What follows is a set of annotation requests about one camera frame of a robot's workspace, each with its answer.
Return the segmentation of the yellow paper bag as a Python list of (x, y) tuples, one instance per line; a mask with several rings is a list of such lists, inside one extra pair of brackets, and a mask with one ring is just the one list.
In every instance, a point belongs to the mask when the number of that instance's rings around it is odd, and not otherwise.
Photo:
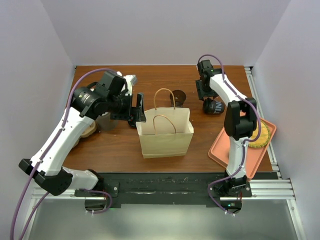
[(191, 143), (194, 127), (190, 109), (157, 107), (144, 112), (146, 122), (136, 122), (144, 159), (185, 156)]

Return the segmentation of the black takeout coffee cup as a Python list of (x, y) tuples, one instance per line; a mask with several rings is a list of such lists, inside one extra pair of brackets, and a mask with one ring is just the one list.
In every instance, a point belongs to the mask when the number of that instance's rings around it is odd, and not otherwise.
[(225, 105), (221, 101), (215, 99), (206, 98), (202, 105), (202, 110), (208, 115), (220, 115), (225, 110)]

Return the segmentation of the brown pulp cup carrier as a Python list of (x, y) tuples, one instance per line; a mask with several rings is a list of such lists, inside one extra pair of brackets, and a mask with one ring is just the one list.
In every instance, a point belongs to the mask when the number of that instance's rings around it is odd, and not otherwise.
[(97, 130), (97, 123), (95, 121), (93, 121), (92, 124), (80, 135), (80, 137), (75, 142), (73, 147), (75, 147), (79, 143), (80, 139), (89, 137), (90, 135), (95, 133), (96, 130)]

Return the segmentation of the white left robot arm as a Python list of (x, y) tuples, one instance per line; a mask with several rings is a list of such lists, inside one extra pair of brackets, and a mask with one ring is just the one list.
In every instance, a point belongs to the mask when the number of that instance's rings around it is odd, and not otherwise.
[(92, 70), (75, 83), (62, 118), (48, 140), (32, 158), (19, 163), (23, 172), (53, 196), (67, 189), (86, 189), (92, 196), (99, 196), (105, 189), (103, 177), (94, 170), (63, 166), (76, 142), (98, 117), (109, 113), (113, 120), (146, 122), (143, 93), (138, 93), (136, 106), (132, 105), (137, 77), (102, 68), (99, 81), (79, 87), (86, 77), (97, 72), (98, 69)]

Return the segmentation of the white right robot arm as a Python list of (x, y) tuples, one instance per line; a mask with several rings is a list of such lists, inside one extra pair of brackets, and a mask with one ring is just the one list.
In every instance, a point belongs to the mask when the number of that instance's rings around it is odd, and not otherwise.
[(254, 130), (261, 132), (261, 120), (257, 112), (257, 101), (248, 98), (228, 80), (224, 67), (215, 69), (210, 60), (197, 62), (200, 79), (195, 81), (198, 99), (203, 101), (203, 109), (220, 97), (226, 106), (224, 130), (229, 136), (228, 164), (221, 183), (223, 192), (235, 196), (247, 183), (246, 158), (248, 143)]

